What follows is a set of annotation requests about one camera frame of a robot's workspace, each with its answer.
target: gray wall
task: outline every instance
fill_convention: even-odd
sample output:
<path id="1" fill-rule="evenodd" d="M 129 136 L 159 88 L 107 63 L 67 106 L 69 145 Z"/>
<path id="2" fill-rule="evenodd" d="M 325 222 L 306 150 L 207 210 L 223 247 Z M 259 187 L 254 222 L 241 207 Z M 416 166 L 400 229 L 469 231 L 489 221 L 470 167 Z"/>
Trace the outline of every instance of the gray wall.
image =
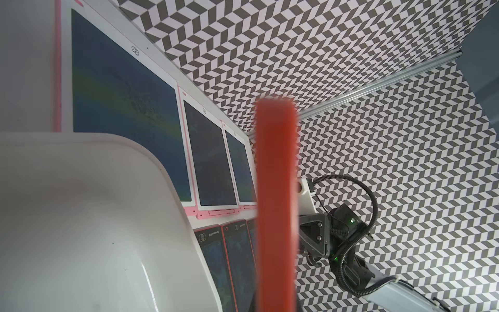
<path id="1" fill-rule="evenodd" d="M 52 131 L 55 1 L 0 9 L 0 131 Z"/>
<path id="2" fill-rule="evenodd" d="M 458 68 L 499 133 L 499 5 L 494 5 L 466 36 L 461 50 Z"/>

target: white tablet frame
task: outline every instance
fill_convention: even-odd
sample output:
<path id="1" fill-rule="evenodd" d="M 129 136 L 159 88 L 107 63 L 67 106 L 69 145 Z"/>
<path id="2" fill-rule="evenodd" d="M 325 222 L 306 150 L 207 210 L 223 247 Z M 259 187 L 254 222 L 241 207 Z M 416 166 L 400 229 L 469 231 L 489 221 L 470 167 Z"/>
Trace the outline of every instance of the white tablet frame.
<path id="1" fill-rule="evenodd" d="M 116 44 L 122 47 L 126 52 L 146 66 L 151 72 L 157 75 L 166 84 L 175 90 L 177 107 L 179 112 L 180 129 L 184 141 L 184 153 L 187 165 L 187 175 L 189 177 L 189 186 L 191 189 L 191 201 L 182 202 L 183 207 L 194 207 L 196 205 L 195 191 L 193 183 L 193 173 L 189 163 L 187 149 L 186 130 L 183 123 L 182 108 L 178 94 L 177 81 L 156 64 L 140 47 L 130 41 L 124 34 L 109 23 L 101 14 L 94 10 L 84 0 L 60 0 L 60 47 L 61 47 L 61 105 L 60 116 L 62 132 L 73 132 L 73 73 L 72 73 L 72 29 L 71 29 L 71 10 L 74 9 L 82 15 L 92 25 L 97 27 L 103 34 L 108 36 Z"/>
<path id="2" fill-rule="evenodd" d="M 223 121 L 222 121 L 222 129 L 223 129 L 223 132 L 224 132 L 224 141 L 225 141 L 225 146 L 226 146 L 226 150 L 227 150 L 227 156 L 229 158 L 229 163 L 230 163 L 230 168 L 231 168 L 231 175 L 233 177 L 234 184 L 236 186 L 236 196 L 237 196 L 237 199 L 238 199 L 238 204 L 240 206 L 255 206 L 256 202 L 241 202 L 239 200 L 239 193 L 238 193 L 238 186 L 237 186 L 237 183 L 236 183 L 236 176 L 234 175 L 234 169 L 232 167 L 231 153 L 229 151 L 229 144 L 227 143 L 227 133 L 230 136 L 234 137 L 237 141 L 241 142 L 243 144 L 243 146 L 245 147 L 246 157 L 248 158 L 248 164 L 249 164 L 249 168 L 250 168 L 249 172 L 251 174 L 251 180 L 253 181 L 253 188 L 254 188 L 255 196 L 257 196 L 257 194 L 256 194 L 256 180 L 255 180 L 256 169 L 255 169 L 255 166 L 254 166 L 253 154 L 251 153 L 251 147 L 249 147 L 249 144 L 246 144 L 245 140 L 241 136 L 237 135 L 235 131 L 233 131 L 232 129 L 230 129 L 229 126 L 227 126 Z"/>
<path id="3" fill-rule="evenodd" d="M 189 160 L 191 161 L 192 164 L 192 176 L 193 176 L 193 181 L 194 181 L 194 188 L 195 188 L 195 194 L 196 194 L 196 200 L 198 203 L 198 210 L 199 211 L 206 211 L 206 210 L 226 210 L 226 209 L 237 209 L 239 208 L 239 199 L 238 199 L 238 193 L 236 189 L 236 181 L 234 179 L 234 175 L 232 173 L 231 169 L 231 162 L 229 155 L 227 155 L 227 162 L 229 166 L 229 170 L 231 173 L 231 179 L 232 179 L 232 186 L 234 188 L 234 196 L 236 198 L 236 204 L 235 205 L 221 205 L 221 206 L 201 206 L 200 198 L 199 198 L 199 190 L 198 190 L 198 181 L 196 178 L 196 169 L 194 166 L 194 159 L 192 156 L 192 147 L 191 147 L 191 138 L 189 136 L 189 127 L 187 126 L 187 117 L 185 115 L 185 104 L 184 101 L 186 101 L 189 105 L 191 105 L 193 108 L 195 108 L 198 112 L 204 114 L 206 118 L 208 118 L 212 123 L 214 123 L 216 126 L 220 128 L 220 131 L 222 132 L 222 137 L 224 138 L 224 145 L 225 145 L 225 151 L 227 153 L 227 142 L 224 137 L 224 130 L 222 128 L 222 121 L 218 118 L 216 118 L 213 114 L 210 113 L 204 106 L 198 103 L 193 97 L 191 97 L 186 91 L 184 91 L 182 88 L 179 87 L 179 95 L 180 95 L 180 102 L 182 106 L 182 111 L 183 111 L 183 116 L 184 120 L 186 122 L 185 129 L 186 129 L 186 135 L 187 135 L 187 144 L 188 144 L 188 151 L 189 151 Z"/>

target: white wall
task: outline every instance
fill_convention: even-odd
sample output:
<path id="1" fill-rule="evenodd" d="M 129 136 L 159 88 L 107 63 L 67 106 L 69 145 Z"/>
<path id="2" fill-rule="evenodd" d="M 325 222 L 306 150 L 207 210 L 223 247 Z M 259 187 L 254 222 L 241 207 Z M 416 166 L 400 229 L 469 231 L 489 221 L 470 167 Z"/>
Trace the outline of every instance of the white wall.
<path id="1" fill-rule="evenodd" d="M 52 131 L 54 1 L 3 1 L 0 29 L 0 131 Z"/>

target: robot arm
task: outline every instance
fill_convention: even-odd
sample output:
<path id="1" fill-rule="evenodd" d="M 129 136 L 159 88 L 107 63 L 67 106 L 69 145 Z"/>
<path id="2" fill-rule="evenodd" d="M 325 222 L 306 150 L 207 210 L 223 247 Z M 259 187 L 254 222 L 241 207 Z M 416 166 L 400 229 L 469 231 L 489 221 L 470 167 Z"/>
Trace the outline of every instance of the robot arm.
<path id="1" fill-rule="evenodd" d="M 349 293 L 376 303 L 390 312 L 434 312 L 449 308 L 436 298 L 427 299 L 407 281 L 395 276 L 386 276 L 373 265 L 366 263 L 355 254 L 355 245 L 370 231 L 377 219 L 378 204 L 371 190 L 355 178 L 343 175 L 329 175 L 308 182 L 307 192 L 300 189 L 300 211 L 303 202 L 310 202 L 314 194 L 312 187 L 326 179 L 344 179 L 358 184 L 364 189 L 373 206 L 369 224 L 364 223 L 347 205 L 322 214 L 307 214 L 299 218 L 300 253 L 306 256 L 307 263 L 320 267 L 321 259 L 328 259 L 331 272 L 339 286 Z"/>

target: geometric patterned backdrop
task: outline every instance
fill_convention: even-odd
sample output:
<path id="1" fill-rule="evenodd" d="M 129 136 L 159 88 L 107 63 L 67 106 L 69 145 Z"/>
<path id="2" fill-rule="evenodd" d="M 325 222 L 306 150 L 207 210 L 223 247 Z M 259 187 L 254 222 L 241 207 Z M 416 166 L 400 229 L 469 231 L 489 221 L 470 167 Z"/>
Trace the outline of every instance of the geometric patterned backdrop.
<path id="1" fill-rule="evenodd" d="M 243 131 L 459 47 L 497 0 L 111 0 Z"/>
<path id="2" fill-rule="evenodd" d="M 378 199 L 358 255 L 452 311 L 497 311 L 499 144 L 455 63 L 303 121 L 300 134 L 300 176 L 348 174 Z M 346 203 L 371 218 L 352 183 L 316 187 L 327 210 Z M 343 292 L 327 261 L 296 264 L 306 311 L 384 311 Z"/>

